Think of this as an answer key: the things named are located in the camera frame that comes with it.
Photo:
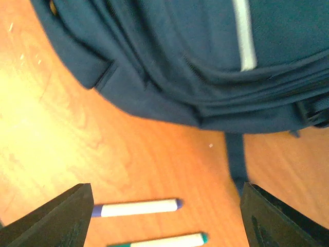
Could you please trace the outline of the navy blue student backpack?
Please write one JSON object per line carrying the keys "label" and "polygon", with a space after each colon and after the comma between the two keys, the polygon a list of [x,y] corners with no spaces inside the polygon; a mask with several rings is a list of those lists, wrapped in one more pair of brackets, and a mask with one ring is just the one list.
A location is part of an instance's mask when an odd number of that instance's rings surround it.
{"label": "navy blue student backpack", "polygon": [[87,89],[143,118],[243,135],[328,126],[328,1],[32,1]]}

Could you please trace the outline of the green capped white marker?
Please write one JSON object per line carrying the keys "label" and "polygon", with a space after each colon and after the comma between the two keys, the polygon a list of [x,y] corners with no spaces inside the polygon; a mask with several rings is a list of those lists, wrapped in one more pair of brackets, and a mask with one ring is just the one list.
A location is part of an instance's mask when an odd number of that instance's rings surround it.
{"label": "green capped white marker", "polygon": [[119,246],[119,247],[158,247],[158,246],[202,246],[208,242],[209,238],[206,233],[195,233],[188,234],[177,237],[168,237],[161,238],[155,240],[146,240],[132,243],[124,243],[124,244],[113,244],[110,246]]}

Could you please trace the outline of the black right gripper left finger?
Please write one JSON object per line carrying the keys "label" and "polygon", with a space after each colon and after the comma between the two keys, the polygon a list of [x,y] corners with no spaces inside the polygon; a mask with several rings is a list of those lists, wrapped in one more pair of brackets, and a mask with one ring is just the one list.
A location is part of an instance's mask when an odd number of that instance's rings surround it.
{"label": "black right gripper left finger", "polygon": [[94,198],[77,184],[1,229],[1,246],[84,246]]}

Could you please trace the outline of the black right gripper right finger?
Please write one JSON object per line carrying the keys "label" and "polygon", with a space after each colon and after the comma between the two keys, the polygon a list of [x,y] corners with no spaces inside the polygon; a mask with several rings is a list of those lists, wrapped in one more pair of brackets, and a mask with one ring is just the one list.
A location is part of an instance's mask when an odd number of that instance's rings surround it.
{"label": "black right gripper right finger", "polygon": [[245,183],[240,209],[249,246],[328,246],[328,229],[258,185]]}

